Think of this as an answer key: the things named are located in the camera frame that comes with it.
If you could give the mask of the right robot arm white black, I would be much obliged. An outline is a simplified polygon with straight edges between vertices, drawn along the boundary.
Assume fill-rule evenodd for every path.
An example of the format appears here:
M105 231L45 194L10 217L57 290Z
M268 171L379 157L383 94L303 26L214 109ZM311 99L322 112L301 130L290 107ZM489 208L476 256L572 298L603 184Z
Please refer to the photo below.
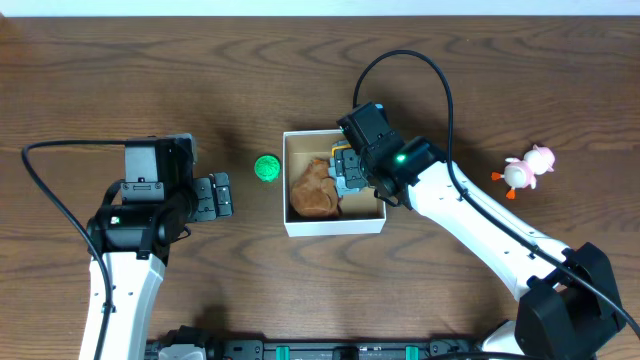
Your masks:
M632 322L599 248L573 250L530 227L423 137L339 141L329 173L341 195L370 186L387 204L434 221L500 278L517 316L481 340L476 359L591 359Z

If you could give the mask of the brown plush bear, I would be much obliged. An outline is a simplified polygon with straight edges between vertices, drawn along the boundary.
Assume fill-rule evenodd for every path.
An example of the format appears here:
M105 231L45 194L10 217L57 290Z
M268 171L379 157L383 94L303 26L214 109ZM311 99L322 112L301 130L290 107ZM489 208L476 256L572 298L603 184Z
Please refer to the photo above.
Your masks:
M341 215L336 182L329 175L330 163L312 160L290 190L290 204L305 218L337 218Z

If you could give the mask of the white cardboard box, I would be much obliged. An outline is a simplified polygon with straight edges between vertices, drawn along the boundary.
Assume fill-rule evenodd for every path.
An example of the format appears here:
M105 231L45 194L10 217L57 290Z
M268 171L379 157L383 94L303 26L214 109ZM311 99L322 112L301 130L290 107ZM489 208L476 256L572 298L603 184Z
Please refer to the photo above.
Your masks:
M331 218L299 215L290 202L295 182L315 159L329 160L334 143L344 140L342 132L332 130L289 131L283 133L283 223L289 237L359 235L380 233L386 222L386 205L365 188L345 195L338 205L340 214Z

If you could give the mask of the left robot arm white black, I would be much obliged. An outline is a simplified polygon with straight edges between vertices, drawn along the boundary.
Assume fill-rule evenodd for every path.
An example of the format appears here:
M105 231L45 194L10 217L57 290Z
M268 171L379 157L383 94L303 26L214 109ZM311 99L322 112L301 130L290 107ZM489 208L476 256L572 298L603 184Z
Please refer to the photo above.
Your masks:
M164 201L127 199L131 194L162 189L161 182L118 180L89 221L89 235L100 257L90 262L81 359L143 358L171 244L190 232L189 223L233 214L230 179L225 172L197 178Z

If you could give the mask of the grey yellow toy truck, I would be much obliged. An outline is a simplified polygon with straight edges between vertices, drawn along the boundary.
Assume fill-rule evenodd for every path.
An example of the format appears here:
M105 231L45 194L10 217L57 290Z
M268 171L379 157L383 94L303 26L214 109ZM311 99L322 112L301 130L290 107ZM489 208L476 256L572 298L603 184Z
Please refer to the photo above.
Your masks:
M332 145L328 173L334 179L340 198L357 194L369 186L362 172L361 158L346 140Z

